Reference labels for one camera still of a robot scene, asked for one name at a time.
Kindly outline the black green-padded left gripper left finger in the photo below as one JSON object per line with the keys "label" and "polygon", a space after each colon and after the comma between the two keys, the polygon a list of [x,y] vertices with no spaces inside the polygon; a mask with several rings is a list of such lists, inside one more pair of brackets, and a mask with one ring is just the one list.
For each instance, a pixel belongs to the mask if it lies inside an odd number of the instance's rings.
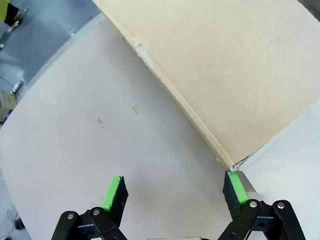
{"label": "black green-padded left gripper left finger", "polygon": [[125,240],[120,224],[129,194],[123,176],[115,176],[101,206],[83,214],[65,211],[52,235],[53,240]]}

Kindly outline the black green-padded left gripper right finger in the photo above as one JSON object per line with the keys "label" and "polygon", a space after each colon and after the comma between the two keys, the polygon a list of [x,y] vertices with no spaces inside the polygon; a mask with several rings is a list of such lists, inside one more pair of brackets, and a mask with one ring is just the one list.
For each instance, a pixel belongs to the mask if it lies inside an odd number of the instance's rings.
{"label": "black green-padded left gripper right finger", "polygon": [[268,205],[249,198],[236,172],[226,171],[222,189],[232,221],[220,240],[247,240],[262,232],[267,240],[304,240],[306,237],[291,203],[281,199]]}

